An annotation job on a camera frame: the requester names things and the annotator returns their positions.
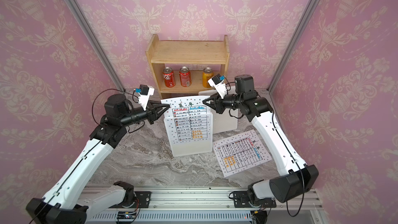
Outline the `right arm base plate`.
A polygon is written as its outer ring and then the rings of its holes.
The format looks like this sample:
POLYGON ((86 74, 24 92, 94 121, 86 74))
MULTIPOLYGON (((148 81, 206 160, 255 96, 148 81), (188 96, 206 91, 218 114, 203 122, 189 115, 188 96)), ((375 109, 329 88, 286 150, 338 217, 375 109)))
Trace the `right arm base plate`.
POLYGON ((275 208, 277 206, 274 198, 258 199, 249 190, 233 191, 228 197, 234 202, 235 208, 275 208))

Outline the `white rack board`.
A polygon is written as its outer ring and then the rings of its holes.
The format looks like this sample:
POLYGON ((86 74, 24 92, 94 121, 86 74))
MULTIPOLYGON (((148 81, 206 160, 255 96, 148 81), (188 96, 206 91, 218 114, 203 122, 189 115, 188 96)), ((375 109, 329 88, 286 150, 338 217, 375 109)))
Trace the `white rack board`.
POLYGON ((237 129, 238 119, 236 117, 238 117, 238 110, 227 109, 223 114, 218 114, 213 109, 210 112, 213 115, 213 134, 237 129))
POLYGON ((165 118, 167 136, 174 157, 212 151, 213 115, 165 118))

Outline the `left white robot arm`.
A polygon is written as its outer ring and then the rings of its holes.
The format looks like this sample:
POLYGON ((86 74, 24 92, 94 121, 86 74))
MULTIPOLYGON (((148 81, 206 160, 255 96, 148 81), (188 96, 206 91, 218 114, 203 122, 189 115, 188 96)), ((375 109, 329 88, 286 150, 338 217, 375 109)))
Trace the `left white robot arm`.
POLYGON ((107 99, 105 115, 78 158, 43 197, 33 198, 27 204, 31 223, 84 224, 114 205, 139 207, 133 185, 122 181, 89 200, 78 200, 98 167, 128 133, 128 127, 145 121, 153 124, 170 108, 168 104, 150 100, 149 93, 140 95, 139 104, 134 107, 124 94, 114 94, 107 99))

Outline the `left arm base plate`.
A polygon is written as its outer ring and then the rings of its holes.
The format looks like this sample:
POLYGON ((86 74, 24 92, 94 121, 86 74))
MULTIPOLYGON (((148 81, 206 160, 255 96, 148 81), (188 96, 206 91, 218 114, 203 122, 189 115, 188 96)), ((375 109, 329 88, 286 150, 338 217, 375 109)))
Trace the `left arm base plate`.
POLYGON ((117 205, 113 205, 110 208, 149 208, 149 204, 151 201, 151 191, 136 191, 134 200, 127 203, 120 203, 117 205))

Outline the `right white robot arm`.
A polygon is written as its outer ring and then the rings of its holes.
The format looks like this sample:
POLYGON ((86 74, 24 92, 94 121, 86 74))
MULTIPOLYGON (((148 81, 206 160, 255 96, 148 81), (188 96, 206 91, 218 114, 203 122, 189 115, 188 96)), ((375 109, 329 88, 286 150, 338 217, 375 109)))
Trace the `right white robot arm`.
POLYGON ((203 100, 203 103, 218 114, 225 110, 240 110, 263 138, 275 160, 279 176, 262 180, 248 186, 249 202, 259 206, 267 199, 274 198, 285 203, 295 197, 303 197, 313 187, 319 171, 296 152, 282 131, 274 110, 268 100, 261 97, 254 87, 250 75, 235 77, 235 91, 230 94, 225 77, 216 75, 208 80, 216 93, 203 100))

